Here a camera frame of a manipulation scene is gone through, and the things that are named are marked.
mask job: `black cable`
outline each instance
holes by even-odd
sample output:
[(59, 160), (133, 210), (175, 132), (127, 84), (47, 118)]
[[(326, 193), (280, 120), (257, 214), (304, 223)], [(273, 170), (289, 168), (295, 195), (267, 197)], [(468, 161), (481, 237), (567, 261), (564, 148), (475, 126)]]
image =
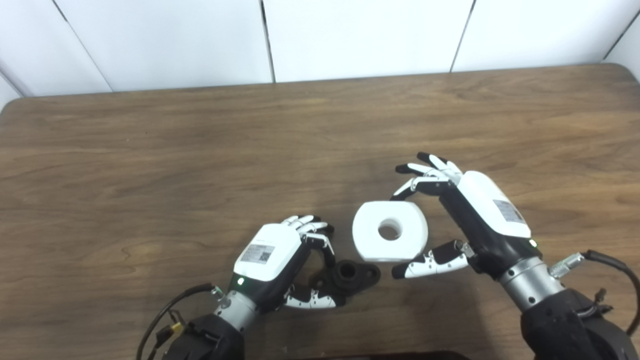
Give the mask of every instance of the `black cable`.
[(582, 256), (584, 256), (584, 258), (587, 260), (609, 265), (615, 269), (622, 271), (629, 277), (631, 283), (633, 283), (634, 289), (636, 290), (636, 315), (631, 321), (629, 328), (627, 329), (627, 335), (633, 335), (638, 328), (638, 325), (640, 325), (640, 280), (638, 279), (638, 276), (636, 276), (636, 274), (627, 266), (627, 264), (614, 257), (602, 254), (601, 252), (588, 250), (587, 252), (583, 252)]
[(167, 305), (165, 305), (163, 309), (160, 310), (160, 312), (158, 313), (158, 315), (156, 315), (153, 321), (151, 321), (151, 324), (149, 324), (149, 328), (147, 328), (147, 331), (145, 331), (145, 334), (142, 336), (142, 340), (140, 340), (140, 345), (138, 345), (136, 360), (142, 360), (142, 351), (145, 348), (145, 344), (147, 343), (149, 336), (151, 336), (151, 332), (156, 328), (156, 326), (160, 322), (160, 319), (162, 319), (163, 315), (166, 314), (167, 311), (169, 311), (172, 306), (176, 305), (178, 302), (180, 302), (180, 300), (186, 297), (190, 297), (196, 293), (208, 292), (213, 290), (214, 288), (215, 286), (211, 283), (194, 286), (192, 288), (188, 288), (187, 290), (184, 290), (184, 292), (182, 292), (180, 295), (176, 296), (175, 298), (173, 298), (173, 300), (169, 301), (169, 303), (167, 303)]

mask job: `roll hole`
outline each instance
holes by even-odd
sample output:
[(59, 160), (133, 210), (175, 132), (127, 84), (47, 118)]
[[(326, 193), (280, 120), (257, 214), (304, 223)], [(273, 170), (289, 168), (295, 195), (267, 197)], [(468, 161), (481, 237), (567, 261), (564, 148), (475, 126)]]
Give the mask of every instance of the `roll hole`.
[(387, 241), (397, 240), (402, 235), (402, 227), (394, 219), (387, 219), (380, 223), (378, 233)]

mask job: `robot finger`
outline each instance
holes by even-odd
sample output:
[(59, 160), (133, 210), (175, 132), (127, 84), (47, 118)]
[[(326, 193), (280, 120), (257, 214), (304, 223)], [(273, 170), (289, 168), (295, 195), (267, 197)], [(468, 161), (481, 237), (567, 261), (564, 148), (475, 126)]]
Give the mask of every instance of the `robot finger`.
[(452, 272), (465, 268), (467, 265), (467, 257), (462, 253), (448, 263), (438, 264), (433, 258), (433, 252), (429, 251), (427, 255), (419, 255), (410, 263), (394, 266), (391, 269), (391, 275), (394, 279), (409, 279)]
[(298, 215), (293, 215), (292, 217), (288, 217), (284, 219), (281, 224), (283, 225), (291, 225), (292, 222), (298, 219)]
[(435, 168), (428, 167), (426, 165), (414, 164), (414, 163), (398, 165), (396, 166), (396, 172), (398, 174), (415, 174), (418, 176), (436, 176), (436, 177), (444, 176), (444, 174), (442, 174), (439, 170)]
[(440, 196), (444, 191), (450, 189), (452, 183), (448, 177), (420, 176), (407, 181), (398, 189), (391, 200), (405, 200), (414, 192), (421, 192), (426, 195)]
[(451, 179), (454, 184), (458, 184), (460, 182), (460, 179), (462, 178), (462, 171), (460, 171), (456, 164), (445, 158), (435, 156), (434, 154), (428, 154), (426, 152), (419, 152), (418, 159), (431, 164), (433, 167), (435, 167), (441, 173), (445, 174), (449, 179)]
[(308, 286), (293, 284), (284, 305), (298, 309), (330, 309), (346, 304), (346, 297), (330, 295)]
[(415, 189), (412, 188), (413, 179), (410, 179), (404, 185), (400, 186), (396, 192), (394, 192), (393, 196), (391, 196), (391, 201), (405, 201), (406, 198), (413, 195), (415, 193)]
[(301, 235), (302, 243), (310, 249), (320, 250), (324, 257), (324, 265), (332, 268), (335, 265), (335, 253), (329, 237), (325, 234), (305, 233)]
[(298, 228), (304, 226), (305, 224), (308, 224), (313, 221), (319, 221), (319, 220), (320, 218), (315, 217), (314, 215), (305, 215), (303, 217), (298, 217), (297, 219), (293, 220), (291, 223), (289, 223), (289, 226), (297, 230)]
[(324, 233), (332, 234), (334, 231), (333, 226), (327, 222), (310, 222), (298, 228), (298, 232), (302, 233), (317, 233), (322, 231)]

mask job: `bolt hole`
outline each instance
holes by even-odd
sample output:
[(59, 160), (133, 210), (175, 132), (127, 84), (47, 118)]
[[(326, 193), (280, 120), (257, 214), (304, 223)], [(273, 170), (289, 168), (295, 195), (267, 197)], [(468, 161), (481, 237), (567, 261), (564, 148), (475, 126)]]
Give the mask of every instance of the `bolt hole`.
[(344, 279), (353, 279), (356, 277), (356, 267), (353, 264), (342, 264), (340, 266), (340, 276)]

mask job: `yellow connector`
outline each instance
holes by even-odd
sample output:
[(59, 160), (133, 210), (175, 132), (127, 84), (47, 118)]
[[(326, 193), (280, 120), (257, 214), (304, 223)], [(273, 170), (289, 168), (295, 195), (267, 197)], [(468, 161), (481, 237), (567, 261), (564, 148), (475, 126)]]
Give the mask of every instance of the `yellow connector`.
[(183, 329), (184, 329), (184, 326), (182, 326), (182, 324), (179, 323), (179, 322), (171, 325), (171, 330), (173, 330), (174, 334), (177, 333), (177, 332), (182, 331)]

